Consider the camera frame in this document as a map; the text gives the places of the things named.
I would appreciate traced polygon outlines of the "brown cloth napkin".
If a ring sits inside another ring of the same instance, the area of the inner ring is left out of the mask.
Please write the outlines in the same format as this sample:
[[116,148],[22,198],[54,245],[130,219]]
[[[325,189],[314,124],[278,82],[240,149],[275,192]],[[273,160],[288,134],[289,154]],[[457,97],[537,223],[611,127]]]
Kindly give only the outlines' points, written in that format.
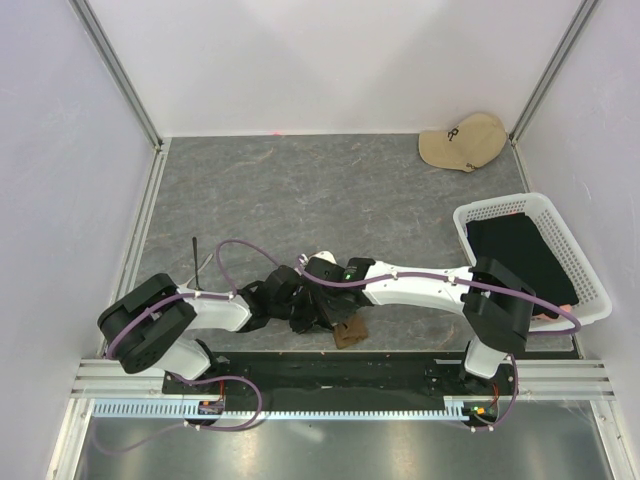
[[368,337],[369,331],[360,314],[354,314],[333,328],[333,338],[337,349],[354,346]]

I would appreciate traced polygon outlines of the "silver fork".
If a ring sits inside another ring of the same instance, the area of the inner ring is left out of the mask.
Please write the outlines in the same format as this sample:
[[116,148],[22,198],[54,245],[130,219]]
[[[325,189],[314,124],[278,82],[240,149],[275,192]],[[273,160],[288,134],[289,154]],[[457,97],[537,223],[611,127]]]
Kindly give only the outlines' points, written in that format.
[[195,273],[185,282],[179,284],[179,287],[181,289],[183,288],[190,288],[191,286],[195,286],[196,288],[199,288],[199,276],[201,274],[201,272],[209,265],[209,263],[212,261],[212,259],[214,258],[214,254],[210,253],[208,254],[205,259],[202,261],[202,263],[196,267]]

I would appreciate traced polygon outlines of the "black spoon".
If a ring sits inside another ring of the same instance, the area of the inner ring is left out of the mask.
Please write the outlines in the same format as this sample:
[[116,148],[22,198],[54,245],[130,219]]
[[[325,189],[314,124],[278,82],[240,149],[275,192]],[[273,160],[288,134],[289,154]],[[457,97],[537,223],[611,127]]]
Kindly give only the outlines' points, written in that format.
[[194,289],[196,291],[200,291],[201,290],[201,285],[200,285],[200,281],[199,281],[199,271],[200,271],[200,264],[199,264],[199,255],[198,255],[198,239],[196,236],[192,237],[192,252],[193,252],[193,260],[194,260]]

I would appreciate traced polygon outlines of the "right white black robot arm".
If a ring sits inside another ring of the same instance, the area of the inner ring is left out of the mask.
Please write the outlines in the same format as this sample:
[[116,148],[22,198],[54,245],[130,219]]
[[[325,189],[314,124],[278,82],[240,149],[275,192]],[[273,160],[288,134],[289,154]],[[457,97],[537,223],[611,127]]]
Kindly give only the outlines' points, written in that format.
[[357,305],[408,305],[457,314],[474,337],[458,368],[458,381],[477,394],[489,387],[500,364],[527,343],[535,291],[493,259],[448,269],[413,268],[371,258],[346,267],[324,254],[311,257],[303,275]]

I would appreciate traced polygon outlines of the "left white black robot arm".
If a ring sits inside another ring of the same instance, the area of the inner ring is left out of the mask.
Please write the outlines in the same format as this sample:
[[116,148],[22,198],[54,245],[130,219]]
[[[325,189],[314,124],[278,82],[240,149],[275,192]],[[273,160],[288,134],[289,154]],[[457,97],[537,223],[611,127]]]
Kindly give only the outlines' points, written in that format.
[[106,358],[118,361],[126,373],[160,368],[208,393],[218,385],[220,371],[206,345],[186,333],[248,333],[272,319],[288,322],[296,333],[326,324],[313,291],[288,267],[229,293],[179,286],[159,273],[107,308],[97,325],[107,341]]

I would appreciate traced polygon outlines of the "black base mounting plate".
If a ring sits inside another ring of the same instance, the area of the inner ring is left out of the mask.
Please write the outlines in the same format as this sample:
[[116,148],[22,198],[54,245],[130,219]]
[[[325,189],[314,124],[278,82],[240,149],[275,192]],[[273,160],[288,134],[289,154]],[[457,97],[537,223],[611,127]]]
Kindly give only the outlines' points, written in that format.
[[213,367],[215,376],[244,377],[267,396],[284,389],[337,388],[424,392],[427,396],[489,396],[513,393],[511,364],[486,380],[463,370],[461,352],[230,352]]

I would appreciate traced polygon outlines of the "black cloth in basket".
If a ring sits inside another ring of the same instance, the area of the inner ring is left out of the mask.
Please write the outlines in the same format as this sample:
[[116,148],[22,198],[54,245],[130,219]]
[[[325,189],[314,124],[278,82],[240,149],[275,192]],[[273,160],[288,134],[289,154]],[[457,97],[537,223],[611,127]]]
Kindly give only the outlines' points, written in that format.
[[571,280],[527,215],[470,221],[467,240],[478,260],[495,260],[515,275],[522,292],[566,312],[578,303]]

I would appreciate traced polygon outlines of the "beige baseball cap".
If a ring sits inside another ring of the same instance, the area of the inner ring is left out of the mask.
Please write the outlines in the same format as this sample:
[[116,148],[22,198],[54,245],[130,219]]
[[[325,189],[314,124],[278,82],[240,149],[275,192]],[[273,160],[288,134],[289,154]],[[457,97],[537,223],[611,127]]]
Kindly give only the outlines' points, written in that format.
[[471,173],[496,159],[507,139],[498,116],[478,112],[448,130],[420,133],[418,152],[432,167]]

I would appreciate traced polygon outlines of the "white plastic basket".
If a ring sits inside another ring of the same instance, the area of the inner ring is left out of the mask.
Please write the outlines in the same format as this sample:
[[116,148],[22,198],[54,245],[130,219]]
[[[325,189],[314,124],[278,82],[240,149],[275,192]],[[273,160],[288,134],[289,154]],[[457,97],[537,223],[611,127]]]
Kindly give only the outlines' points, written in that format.
[[467,225],[507,215],[523,213],[558,260],[576,291],[578,302],[571,313],[583,326],[609,317],[612,302],[588,258],[549,198],[540,193],[518,193],[459,206],[453,222],[467,260],[474,264],[476,255],[468,241]]

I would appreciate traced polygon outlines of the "front aluminium rail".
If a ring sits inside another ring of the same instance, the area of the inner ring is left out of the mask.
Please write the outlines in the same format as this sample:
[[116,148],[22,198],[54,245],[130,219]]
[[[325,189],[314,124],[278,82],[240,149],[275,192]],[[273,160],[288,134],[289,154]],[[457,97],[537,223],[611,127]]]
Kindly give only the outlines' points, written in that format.
[[[599,360],[519,360],[519,390],[526,400],[611,401],[615,394]],[[107,360],[83,360],[71,387],[72,398],[158,398],[164,373],[153,368],[128,375]]]

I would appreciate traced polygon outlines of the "left aluminium frame post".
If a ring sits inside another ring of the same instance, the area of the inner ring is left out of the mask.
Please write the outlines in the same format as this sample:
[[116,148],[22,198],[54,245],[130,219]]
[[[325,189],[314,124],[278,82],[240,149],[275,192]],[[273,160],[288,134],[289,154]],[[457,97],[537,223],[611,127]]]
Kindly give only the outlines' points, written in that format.
[[139,123],[145,137],[152,145],[152,148],[159,151],[164,144],[162,136],[159,134],[150,115],[143,106],[133,83],[118,58],[90,2],[86,0],[70,0],[69,4],[81,21],[85,32],[91,39],[111,78],[114,80],[118,90]]

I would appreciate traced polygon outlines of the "aluminium frame post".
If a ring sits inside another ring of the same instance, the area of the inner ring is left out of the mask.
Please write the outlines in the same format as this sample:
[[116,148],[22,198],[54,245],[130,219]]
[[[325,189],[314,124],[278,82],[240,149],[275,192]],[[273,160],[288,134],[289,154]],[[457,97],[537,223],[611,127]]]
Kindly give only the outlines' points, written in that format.
[[133,83],[118,58],[90,2],[86,0],[70,0],[69,4],[81,21],[85,32],[91,39],[111,78],[114,80],[118,90],[139,123],[145,137],[152,145],[152,148],[159,151],[164,144],[162,136],[159,134],[150,115],[143,106]]
[[568,60],[572,50],[577,45],[579,38],[586,29],[596,9],[600,5],[599,0],[582,0],[573,14],[569,24],[562,34],[549,61],[547,62],[539,80],[529,96],[522,112],[516,120],[509,139],[512,146],[516,146],[523,137],[534,115],[540,108],[543,100],[549,93],[554,81]]

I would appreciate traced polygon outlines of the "right aluminium frame post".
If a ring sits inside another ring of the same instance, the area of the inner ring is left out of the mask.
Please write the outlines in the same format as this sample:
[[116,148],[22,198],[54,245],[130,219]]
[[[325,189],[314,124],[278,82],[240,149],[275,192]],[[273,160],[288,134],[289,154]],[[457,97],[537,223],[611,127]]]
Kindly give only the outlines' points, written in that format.
[[573,14],[569,24],[562,34],[549,61],[547,62],[539,80],[529,96],[522,112],[516,120],[509,139],[512,146],[516,146],[523,137],[534,115],[540,108],[543,100],[549,93],[554,81],[568,60],[572,50],[577,45],[579,38],[586,29],[596,9],[600,5],[599,0],[582,0]]

